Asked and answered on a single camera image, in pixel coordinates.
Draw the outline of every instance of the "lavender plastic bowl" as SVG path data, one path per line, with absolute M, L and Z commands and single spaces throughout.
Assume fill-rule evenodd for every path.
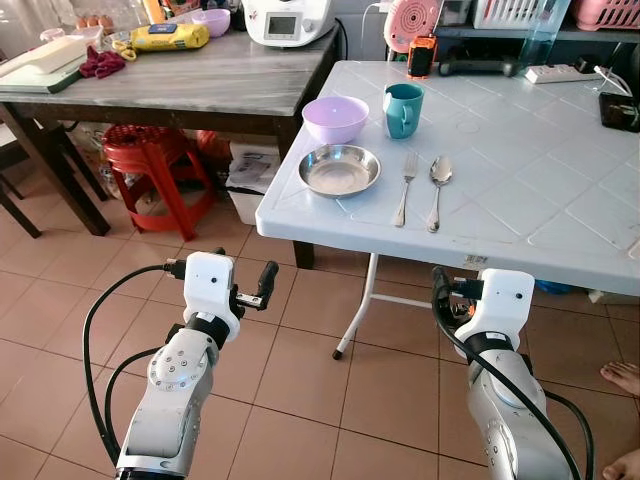
M 216 8 L 214 10 L 203 10 L 191 15 L 193 23 L 206 25 L 209 29 L 211 38 L 221 37 L 229 30 L 231 24 L 231 12 L 225 8 Z
M 318 141 L 337 145 L 353 140 L 369 116 L 369 106 L 353 97 L 322 97 L 302 109 L 309 133 Z

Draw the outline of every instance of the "shelf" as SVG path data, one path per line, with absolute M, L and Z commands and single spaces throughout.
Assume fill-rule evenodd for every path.
M 437 27 L 436 35 L 445 38 L 525 38 L 527 30 L 480 30 L 471 23 L 452 27 Z M 573 42 L 640 43 L 638 30 L 602 29 L 595 32 L 580 30 L 572 18 L 567 17 L 556 40 Z

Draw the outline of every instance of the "stainless steel plate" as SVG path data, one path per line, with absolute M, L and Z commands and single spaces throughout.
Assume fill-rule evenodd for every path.
M 380 162 L 368 150 L 353 145 L 325 145 L 300 162 L 300 178 L 325 197 L 360 193 L 380 176 Z

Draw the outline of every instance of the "white table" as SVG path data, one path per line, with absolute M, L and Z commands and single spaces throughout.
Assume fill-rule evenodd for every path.
M 369 104 L 368 123 L 351 143 L 373 152 L 382 174 L 352 198 L 314 194 L 297 167 L 320 143 L 303 127 L 257 211 L 261 235 L 373 253 L 356 319 L 366 312 L 378 254 L 522 270 L 640 295 L 639 137 L 601 126 L 593 90 L 600 82 L 533 86 L 500 75 L 434 76 L 416 82 L 425 89 L 420 126 L 398 141 L 386 135 L 382 97 L 385 85 L 409 81 L 404 68 L 335 64 L 320 95 Z M 419 173 L 399 229 L 393 218 L 411 151 L 419 154 Z M 454 177 L 440 196 L 440 231 L 431 234 L 426 220 L 435 187 L 428 170 L 441 154 L 452 158 Z

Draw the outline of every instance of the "teal mug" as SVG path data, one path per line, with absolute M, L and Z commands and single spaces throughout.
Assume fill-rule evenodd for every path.
M 383 109 L 391 138 L 413 135 L 420 122 L 424 90 L 418 85 L 398 83 L 384 91 Z

